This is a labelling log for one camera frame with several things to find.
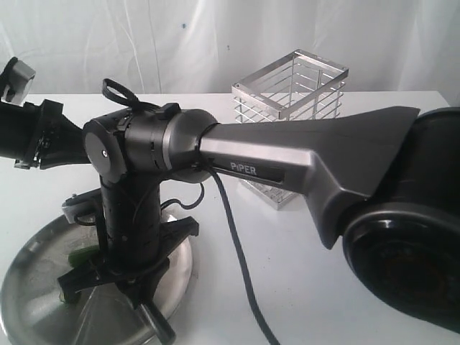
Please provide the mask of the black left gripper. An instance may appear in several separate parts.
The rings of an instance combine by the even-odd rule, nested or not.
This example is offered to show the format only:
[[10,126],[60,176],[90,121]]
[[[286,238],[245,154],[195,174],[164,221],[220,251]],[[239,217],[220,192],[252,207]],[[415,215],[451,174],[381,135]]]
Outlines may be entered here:
[[44,121],[46,137],[79,137],[82,129],[63,114],[63,104],[45,99],[41,105],[25,102],[22,106],[1,102],[1,157],[15,160],[21,169],[41,170],[64,165],[90,163],[81,143],[44,144],[40,119]]

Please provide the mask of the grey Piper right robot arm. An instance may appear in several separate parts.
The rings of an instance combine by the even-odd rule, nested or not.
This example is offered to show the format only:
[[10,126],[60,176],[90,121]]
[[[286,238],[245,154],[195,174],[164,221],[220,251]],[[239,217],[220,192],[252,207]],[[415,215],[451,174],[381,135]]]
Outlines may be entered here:
[[66,202],[94,215],[98,250],[58,280],[66,301],[115,284],[144,306],[164,344],[175,332],[152,302],[169,255],[198,233],[161,220],[160,183],[230,175],[302,195],[321,242],[343,244],[356,277],[394,309],[459,331],[459,109],[394,106],[338,119],[221,124],[176,103],[131,105],[87,122],[101,187]]

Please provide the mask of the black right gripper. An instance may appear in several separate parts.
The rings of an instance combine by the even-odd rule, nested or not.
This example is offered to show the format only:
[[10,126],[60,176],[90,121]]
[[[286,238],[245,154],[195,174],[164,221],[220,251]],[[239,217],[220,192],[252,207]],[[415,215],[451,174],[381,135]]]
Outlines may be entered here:
[[101,180],[109,261],[123,268],[145,266],[155,261],[159,246],[163,261],[116,271],[100,257],[92,257],[57,279],[62,292],[115,284],[134,309],[153,300],[170,268],[167,257],[189,236],[199,235],[199,224],[191,216],[161,224],[159,194],[155,179]]

